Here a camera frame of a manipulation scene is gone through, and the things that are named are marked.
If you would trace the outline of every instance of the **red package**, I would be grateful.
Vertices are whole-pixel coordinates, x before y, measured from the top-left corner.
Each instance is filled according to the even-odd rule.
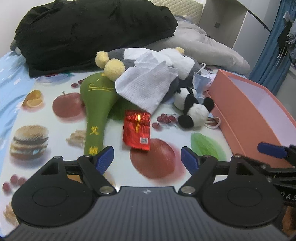
[[[150,150],[150,114],[127,110],[123,122],[123,142],[135,149]]]

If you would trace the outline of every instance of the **yellow chinese character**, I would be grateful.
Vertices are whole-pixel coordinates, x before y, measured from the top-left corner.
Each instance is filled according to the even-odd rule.
[[[98,147],[97,146],[91,146],[89,148],[89,154],[95,156],[98,154]]]
[[[90,135],[92,135],[92,134],[98,135],[99,133],[97,132],[97,129],[98,129],[97,126],[92,126]]]

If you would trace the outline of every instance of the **white wardrobe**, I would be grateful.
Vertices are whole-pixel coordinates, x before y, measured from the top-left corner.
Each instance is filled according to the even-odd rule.
[[[273,27],[280,0],[207,0],[199,26],[217,42],[257,63]]]

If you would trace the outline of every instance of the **hamburger print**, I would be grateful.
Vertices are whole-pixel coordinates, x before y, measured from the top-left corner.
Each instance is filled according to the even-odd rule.
[[[22,126],[15,132],[10,145],[10,155],[21,160],[40,157],[48,144],[48,129],[44,126]]]

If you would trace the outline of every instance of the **quilted headboard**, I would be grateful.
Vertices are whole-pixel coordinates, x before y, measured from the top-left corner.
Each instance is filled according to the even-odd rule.
[[[200,18],[202,16],[201,3],[194,0],[149,0],[157,6],[166,6],[170,9],[174,15],[189,15],[192,17],[193,23],[198,25]]]

